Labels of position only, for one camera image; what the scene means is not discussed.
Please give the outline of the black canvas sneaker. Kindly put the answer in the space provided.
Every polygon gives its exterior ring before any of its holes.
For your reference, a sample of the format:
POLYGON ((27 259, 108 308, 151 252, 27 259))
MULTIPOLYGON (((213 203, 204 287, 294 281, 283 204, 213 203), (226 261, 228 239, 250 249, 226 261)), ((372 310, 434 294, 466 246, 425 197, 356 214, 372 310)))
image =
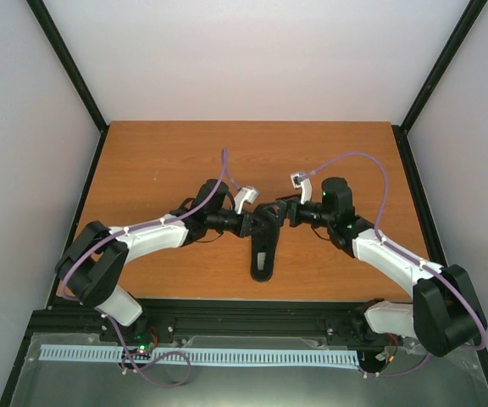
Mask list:
MULTIPOLYGON (((260 204, 253 212, 269 211, 270 204, 260 204)), ((252 260, 250 273, 256 282, 267 282, 274 273, 275 252, 280 235, 280 225, 271 233, 255 233, 252 229, 252 260)))

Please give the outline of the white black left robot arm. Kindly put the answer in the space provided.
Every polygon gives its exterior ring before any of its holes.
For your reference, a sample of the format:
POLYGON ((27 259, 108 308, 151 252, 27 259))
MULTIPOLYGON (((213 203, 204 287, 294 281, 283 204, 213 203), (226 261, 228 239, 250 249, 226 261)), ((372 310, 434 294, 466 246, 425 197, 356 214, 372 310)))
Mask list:
POLYGON ((209 179, 196 197, 158 220, 123 227, 93 221, 64 252, 55 266, 56 275, 74 300, 113 318, 123 335, 140 341, 148 334, 149 320, 138 301, 118 284, 124 266, 135 259, 197 243, 208 231, 229 232, 252 240, 252 279, 271 278, 280 225, 275 210, 267 205, 253 212, 242 209, 256 194, 243 188, 232 196, 225 183, 209 179))

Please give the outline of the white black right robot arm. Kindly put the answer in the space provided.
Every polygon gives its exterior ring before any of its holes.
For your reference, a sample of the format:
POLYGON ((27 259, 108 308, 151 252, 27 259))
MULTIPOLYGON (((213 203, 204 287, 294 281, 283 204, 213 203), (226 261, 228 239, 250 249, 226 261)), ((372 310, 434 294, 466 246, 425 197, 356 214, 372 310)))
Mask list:
POLYGON ((394 242, 356 213, 345 179, 325 179, 318 202, 312 200, 307 176, 297 172, 290 179, 297 194, 280 200, 290 226, 324 228, 336 248, 387 276, 412 299, 409 304, 371 304, 363 312, 371 332, 414 338, 437 357, 462 346, 484 346, 486 320, 463 267, 440 265, 394 242))

